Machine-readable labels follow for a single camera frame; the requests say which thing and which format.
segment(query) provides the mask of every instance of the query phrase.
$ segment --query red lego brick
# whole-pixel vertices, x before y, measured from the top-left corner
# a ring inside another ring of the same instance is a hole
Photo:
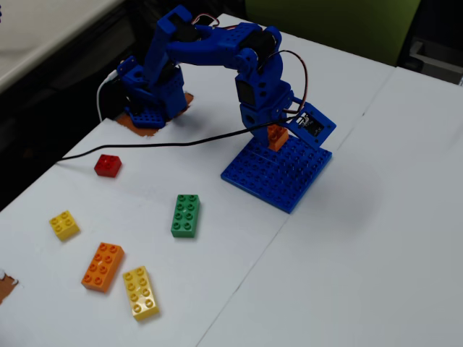
[[[118,156],[102,154],[95,165],[95,171],[99,176],[116,177],[121,165]]]

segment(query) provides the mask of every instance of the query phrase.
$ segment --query yellow lego brick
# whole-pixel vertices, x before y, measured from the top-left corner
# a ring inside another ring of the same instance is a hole
[[[50,224],[61,241],[68,239],[79,231],[79,227],[69,211],[64,211],[61,215],[50,220]]]
[[[129,297],[133,317],[144,320],[155,313],[159,313],[150,279],[144,266],[137,267],[122,275],[125,289]]]

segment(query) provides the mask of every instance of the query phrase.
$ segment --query green chair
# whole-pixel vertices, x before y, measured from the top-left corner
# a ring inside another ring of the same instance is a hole
[[[246,0],[262,25],[396,65],[420,0]]]

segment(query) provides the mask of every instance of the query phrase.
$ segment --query green lego brick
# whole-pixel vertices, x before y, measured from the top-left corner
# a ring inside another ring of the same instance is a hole
[[[197,195],[179,195],[171,232],[174,237],[195,237],[200,198]]]

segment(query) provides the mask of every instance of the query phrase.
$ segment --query wire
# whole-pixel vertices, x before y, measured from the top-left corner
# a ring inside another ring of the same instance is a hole
[[[70,157],[61,158],[61,159],[59,159],[57,161],[57,163],[59,161],[63,161],[63,160],[80,158],[80,157],[83,157],[85,155],[96,152],[97,150],[102,150],[104,148],[152,148],[152,147],[189,147],[189,146],[195,146],[195,145],[200,145],[202,143],[206,143],[206,142],[210,142],[210,141],[216,141],[216,140],[225,139],[227,137],[232,137],[232,136],[236,136],[236,135],[245,134],[247,132],[253,132],[254,130],[257,130],[257,129],[260,129],[260,128],[263,128],[263,127],[268,127],[270,125],[286,123],[287,121],[290,121],[292,119],[299,118],[299,117],[300,117],[300,115],[296,115],[296,116],[291,116],[291,117],[287,117],[287,118],[277,119],[275,121],[269,121],[269,122],[264,123],[264,124],[255,125],[253,127],[247,128],[247,129],[238,130],[237,132],[229,132],[229,133],[226,133],[226,134],[217,135],[217,136],[213,136],[213,137],[208,137],[206,139],[196,140],[196,141],[192,141],[192,142],[147,143],[147,144],[144,144],[144,145],[102,145],[102,146],[95,147],[92,150],[88,150],[87,152],[84,152],[84,153],[81,153],[81,154],[71,155]]]
[[[220,27],[219,29],[231,30],[231,29],[236,28],[237,26],[238,26],[238,24],[236,24],[236,25],[230,25],[230,26],[228,26],[228,27]]]
[[[309,77],[308,77],[308,73],[307,73],[307,66],[305,65],[305,62],[302,60],[302,58],[296,54],[295,52],[293,51],[288,51],[288,50],[281,50],[281,51],[277,51],[277,52],[274,52],[272,53],[270,56],[267,57],[267,59],[263,62],[263,64],[258,68],[259,69],[262,69],[262,67],[265,65],[265,63],[267,62],[267,60],[269,60],[272,56],[276,55],[276,54],[280,54],[280,53],[283,53],[283,52],[286,52],[286,53],[291,53],[293,54],[294,56],[296,56],[300,62],[302,63],[302,66],[304,67],[304,75],[305,75],[305,88],[304,88],[304,97],[302,98],[302,101],[299,105],[299,108],[297,110],[286,110],[284,109],[283,112],[285,113],[289,113],[289,114],[295,114],[296,116],[290,116],[290,117],[286,117],[286,118],[282,118],[282,119],[277,119],[275,121],[269,121],[267,123],[264,123],[264,124],[259,124],[259,125],[255,125],[253,127],[250,127],[250,128],[247,128],[247,129],[243,129],[243,130],[238,130],[236,132],[229,132],[229,133],[226,133],[226,134],[222,134],[222,135],[217,135],[217,136],[213,136],[213,137],[208,137],[208,138],[205,138],[205,139],[202,139],[202,140],[197,140],[197,141],[192,141],[192,142],[171,142],[171,143],[150,143],[150,144],[144,144],[144,145],[102,145],[102,146],[99,146],[99,147],[95,147],[93,148],[92,150],[88,150],[87,152],[84,152],[84,153],[81,153],[81,154],[77,154],[77,155],[71,155],[69,157],[64,157],[64,158],[61,158],[57,161],[60,162],[60,161],[64,161],[64,160],[70,160],[70,159],[76,159],[76,158],[81,158],[85,155],[88,155],[88,154],[91,154],[93,152],[96,152],[97,150],[102,150],[104,148],[153,148],[153,147],[189,147],[189,146],[194,146],[194,145],[200,145],[202,143],[206,143],[206,142],[210,142],[210,141],[216,141],[216,140],[221,140],[221,139],[225,139],[227,137],[232,137],[232,136],[237,136],[237,135],[241,135],[241,134],[245,134],[247,132],[253,132],[254,130],[257,130],[257,129],[261,129],[263,127],[269,127],[270,125],[274,125],[274,124],[280,124],[280,123],[286,123],[287,121],[290,121],[292,119],[296,119],[296,118],[299,118],[301,117],[300,115],[300,111],[302,110],[302,108],[304,107],[304,104],[305,104],[305,101],[307,99],[307,87],[308,87],[308,84],[309,84]],[[101,83],[99,89],[98,89],[98,92],[97,92],[97,107],[98,107],[98,115],[100,116],[100,121],[101,121],[101,114],[100,114],[100,106],[99,106],[99,92],[100,92],[100,89],[101,87],[107,83],[108,81],[112,80],[114,77],[114,73],[115,73],[115,76],[117,76],[117,72],[116,71],[113,71],[111,74],[108,75],[108,77],[103,81],[103,83]]]
[[[217,26],[220,25],[220,22],[218,21],[218,19],[215,18],[213,15],[211,15],[211,14],[209,14],[209,13],[199,13],[199,15],[196,16],[196,18],[191,22],[191,24],[196,24],[196,23],[200,20],[200,18],[203,17],[203,16],[204,16],[204,17],[209,17],[209,18],[211,18],[212,20],[214,20],[214,21],[217,22],[217,24],[214,24],[213,27],[217,27]]]
[[[278,51],[278,52],[273,52],[270,56],[268,56],[268,57],[266,58],[266,60],[262,63],[262,65],[260,65],[260,67],[259,67],[258,70],[262,69],[263,66],[266,64],[266,62],[267,62],[272,56],[274,56],[274,55],[276,55],[276,54],[280,54],[280,53],[290,53],[290,54],[292,54],[293,56],[296,56],[296,57],[300,60],[302,66],[304,67],[305,87],[304,87],[304,96],[302,97],[302,102],[299,104],[299,108],[297,108],[297,110],[286,110],[286,109],[283,110],[283,112],[286,112],[286,113],[289,113],[289,114],[298,114],[298,113],[302,110],[302,108],[304,107],[305,101],[307,100],[307,89],[308,89],[308,85],[309,85],[309,74],[307,73],[307,66],[305,65],[305,62],[304,62],[304,60],[300,57],[300,55],[297,54],[297,53],[295,53],[295,52],[293,52],[293,51],[288,51],[287,49],[283,49],[283,50]]]
[[[100,86],[98,87],[98,90],[96,91],[96,109],[98,110],[98,118],[100,119],[100,123],[103,121],[103,117],[101,117],[101,109],[100,109],[100,92],[101,92],[101,89],[103,89],[103,86],[114,80],[115,78],[118,77],[118,74],[117,74],[117,71],[114,70],[112,71],[104,80],[103,82],[100,84]]]

